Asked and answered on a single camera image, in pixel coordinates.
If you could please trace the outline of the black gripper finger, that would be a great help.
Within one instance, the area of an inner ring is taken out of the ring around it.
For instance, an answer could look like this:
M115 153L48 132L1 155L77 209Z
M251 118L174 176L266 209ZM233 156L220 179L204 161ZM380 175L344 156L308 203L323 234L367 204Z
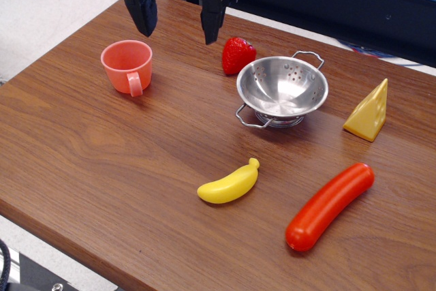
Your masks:
M219 30L223 24L225 6L223 0L201 0L200 14L205 43L210 45L217 41Z
M134 24L146 37L150 37L157 26L156 0L124 0Z

